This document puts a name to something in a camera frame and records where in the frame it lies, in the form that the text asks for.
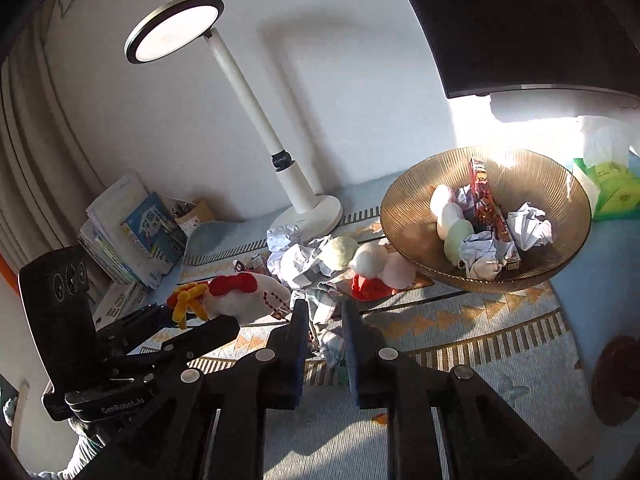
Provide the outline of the hello kitty plush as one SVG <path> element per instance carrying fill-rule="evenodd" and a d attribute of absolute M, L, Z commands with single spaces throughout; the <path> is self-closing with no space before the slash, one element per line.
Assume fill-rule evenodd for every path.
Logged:
<path fill-rule="evenodd" d="M 227 315 L 240 325 L 248 325 L 265 316 L 283 320 L 292 312 L 291 292 L 275 278 L 254 272 L 218 275 L 206 282 L 181 285 L 166 304 L 180 328 L 186 328 L 189 314 L 203 322 Z"/>

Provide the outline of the paper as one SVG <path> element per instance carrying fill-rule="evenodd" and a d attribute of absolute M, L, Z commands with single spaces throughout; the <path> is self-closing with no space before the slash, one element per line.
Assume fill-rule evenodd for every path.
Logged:
<path fill-rule="evenodd" d="M 270 251 L 267 259 L 269 273 L 290 289 L 311 285 L 311 274 L 319 262 L 319 249 L 302 243 L 302 232 L 295 224 L 276 226 L 267 231 Z"/>

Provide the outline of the three-ball dango plush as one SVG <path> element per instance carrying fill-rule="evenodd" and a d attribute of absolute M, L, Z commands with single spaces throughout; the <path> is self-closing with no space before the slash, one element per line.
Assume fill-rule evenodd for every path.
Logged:
<path fill-rule="evenodd" d="M 462 240 L 474 233 L 472 223 L 465 219 L 454 190 L 446 184 L 434 189 L 430 208 L 436 218 L 437 235 L 444 242 L 446 258 L 456 268 L 462 268 L 460 246 Z"/>

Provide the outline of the grid paper ball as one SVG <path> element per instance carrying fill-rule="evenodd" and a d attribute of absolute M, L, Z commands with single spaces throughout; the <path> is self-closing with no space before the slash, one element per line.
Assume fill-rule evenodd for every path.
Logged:
<path fill-rule="evenodd" d="M 459 258 L 471 280 L 493 281 L 502 269 L 497 246 L 490 231 L 465 237 L 459 246 Z"/>

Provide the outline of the white paper ball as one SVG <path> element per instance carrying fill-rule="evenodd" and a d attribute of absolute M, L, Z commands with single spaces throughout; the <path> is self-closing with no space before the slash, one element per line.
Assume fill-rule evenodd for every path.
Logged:
<path fill-rule="evenodd" d="M 546 213 L 529 202 L 525 202 L 517 211 L 509 212 L 506 224 L 516 246 L 524 252 L 553 243 L 552 224 Z"/>

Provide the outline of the patterned woven table mat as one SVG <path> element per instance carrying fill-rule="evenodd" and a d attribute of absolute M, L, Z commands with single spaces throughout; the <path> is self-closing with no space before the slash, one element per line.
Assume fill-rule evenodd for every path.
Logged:
<path fill-rule="evenodd" d="M 579 478 L 616 477 L 638 445 L 637 419 L 608 428 L 593 413 L 596 364 L 582 366 L 551 280 L 506 294 L 424 283 L 361 311 L 418 364 L 473 367 Z M 356 407 L 334 359 L 311 359 L 299 407 L 267 418 L 269 479 L 382 479 L 385 455 L 384 412 Z"/>

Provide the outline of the stack of books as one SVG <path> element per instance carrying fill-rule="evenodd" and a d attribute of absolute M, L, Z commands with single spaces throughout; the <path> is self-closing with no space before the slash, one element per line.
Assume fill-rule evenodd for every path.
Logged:
<path fill-rule="evenodd" d="M 164 200 L 126 174 L 86 209 L 78 240 L 115 282 L 154 292 L 180 262 L 186 236 Z"/>

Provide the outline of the grey crumpled cloth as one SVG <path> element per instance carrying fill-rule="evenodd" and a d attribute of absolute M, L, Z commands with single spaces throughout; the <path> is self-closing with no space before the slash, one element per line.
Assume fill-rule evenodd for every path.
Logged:
<path fill-rule="evenodd" d="M 320 282 L 304 289 L 311 310 L 311 321 L 316 325 L 328 325 L 342 318 L 342 309 L 350 297 L 329 282 Z"/>

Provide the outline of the cardboard pen holder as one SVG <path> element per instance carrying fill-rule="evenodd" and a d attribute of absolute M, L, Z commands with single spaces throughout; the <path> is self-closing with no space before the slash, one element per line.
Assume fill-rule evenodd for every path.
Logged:
<path fill-rule="evenodd" d="M 178 227 L 190 237 L 200 224 L 215 220 L 213 211 L 209 208 L 204 198 L 198 198 L 194 202 L 176 200 L 171 206 Z"/>

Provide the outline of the blue round placemat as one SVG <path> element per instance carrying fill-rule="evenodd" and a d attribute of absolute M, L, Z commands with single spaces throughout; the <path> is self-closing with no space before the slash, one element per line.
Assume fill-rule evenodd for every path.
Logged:
<path fill-rule="evenodd" d="M 551 285 L 591 370 L 616 336 L 639 336 L 639 220 L 594 222 L 582 250 Z"/>

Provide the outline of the red snack packet in bowl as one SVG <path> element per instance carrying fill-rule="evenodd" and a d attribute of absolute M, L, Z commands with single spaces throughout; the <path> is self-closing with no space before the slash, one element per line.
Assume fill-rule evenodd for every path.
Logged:
<path fill-rule="evenodd" d="M 518 270 L 521 264 L 520 253 L 492 195 L 485 163 L 481 159 L 471 157 L 469 172 L 475 222 L 494 236 L 497 242 L 497 256 L 503 267 L 508 271 Z"/>

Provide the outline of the amber ribbed glass bowl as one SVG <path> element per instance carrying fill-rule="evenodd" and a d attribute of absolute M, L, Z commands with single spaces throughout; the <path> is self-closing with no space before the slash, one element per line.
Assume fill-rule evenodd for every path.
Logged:
<path fill-rule="evenodd" d="M 470 217 L 477 232 L 506 240 L 506 217 L 528 203 L 551 223 L 552 241 L 520 250 L 520 262 L 490 281 L 469 278 L 446 257 L 437 234 L 431 201 L 440 184 L 480 192 Z M 468 292 L 517 292 L 548 281 L 577 256 L 589 235 L 591 208 L 578 180 L 547 156 L 516 150 L 503 162 L 477 148 L 454 148 L 401 174 L 386 191 L 380 219 L 396 252 L 430 278 Z"/>

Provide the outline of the green tissue pack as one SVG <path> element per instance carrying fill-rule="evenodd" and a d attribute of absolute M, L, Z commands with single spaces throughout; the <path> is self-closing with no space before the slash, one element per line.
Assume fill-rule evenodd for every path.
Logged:
<path fill-rule="evenodd" d="M 580 116 L 582 157 L 573 160 L 573 176 L 584 188 L 593 221 L 639 217 L 639 175 L 629 168 L 632 128 L 621 120 Z"/>

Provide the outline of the black monitor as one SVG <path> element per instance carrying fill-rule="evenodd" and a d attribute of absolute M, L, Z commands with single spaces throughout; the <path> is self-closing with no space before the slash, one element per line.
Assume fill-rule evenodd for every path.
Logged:
<path fill-rule="evenodd" d="M 570 89 L 638 96 L 639 0 L 409 0 L 449 99 Z"/>

